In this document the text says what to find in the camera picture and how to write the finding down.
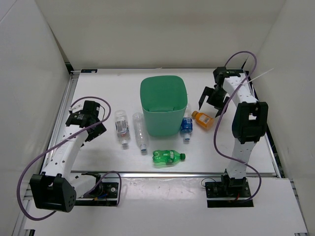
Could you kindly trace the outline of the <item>orange plastic bottle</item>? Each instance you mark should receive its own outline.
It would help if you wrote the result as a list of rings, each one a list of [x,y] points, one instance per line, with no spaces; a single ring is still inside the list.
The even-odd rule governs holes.
[[[195,122],[205,130],[209,130],[213,126],[214,119],[209,115],[198,111],[193,111],[191,115]]]

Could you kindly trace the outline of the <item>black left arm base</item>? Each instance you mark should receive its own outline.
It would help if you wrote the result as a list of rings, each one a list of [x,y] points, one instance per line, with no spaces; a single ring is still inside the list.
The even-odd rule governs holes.
[[[71,185],[76,191],[76,206],[117,207],[120,204],[122,177],[116,171],[103,175],[82,173],[75,177]]]

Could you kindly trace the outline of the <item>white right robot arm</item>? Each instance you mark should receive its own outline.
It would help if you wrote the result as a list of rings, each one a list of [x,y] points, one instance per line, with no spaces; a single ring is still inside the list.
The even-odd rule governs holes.
[[[218,110],[216,117],[225,113],[229,99],[236,106],[232,122],[232,134],[235,138],[232,159],[222,177],[221,191],[233,196],[246,182],[246,169],[256,143],[265,135],[267,128],[268,104],[258,101],[248,86],[242,82],[245,73],[240,69],[217,67],[213,76],[213,88],[205,87],[198,101],[199,108],[204,101]]]

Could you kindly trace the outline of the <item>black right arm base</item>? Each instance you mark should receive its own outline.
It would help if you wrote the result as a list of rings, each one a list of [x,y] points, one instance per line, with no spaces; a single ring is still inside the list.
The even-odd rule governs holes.
[[[220,180],[207,177],[201,181],[206,190],[208,208],[254,207],[247,178],[230,178],[222,175]]]

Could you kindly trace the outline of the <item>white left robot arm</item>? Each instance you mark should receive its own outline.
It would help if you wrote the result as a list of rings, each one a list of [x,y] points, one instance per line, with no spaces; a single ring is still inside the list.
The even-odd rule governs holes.
[[[99,122],[98,111],[78,111],[69,115],[65,127],[65,141],[52,155],[41,174],[34,174],[30,187],[35,206],[39,209],[70,212],[78,198],[87,192],[97,197],[103,192],[100,174],[84,173],[70,179],[70,173],[80,148],[106,131]]]

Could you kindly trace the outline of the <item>blue label plastic bottle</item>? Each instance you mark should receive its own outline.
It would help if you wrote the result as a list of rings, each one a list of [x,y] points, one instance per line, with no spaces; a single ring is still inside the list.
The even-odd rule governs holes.
[[[180,126],[180,134],[185,142],[189,142],[192,134],[192,116],[191,107],[188,103]]]

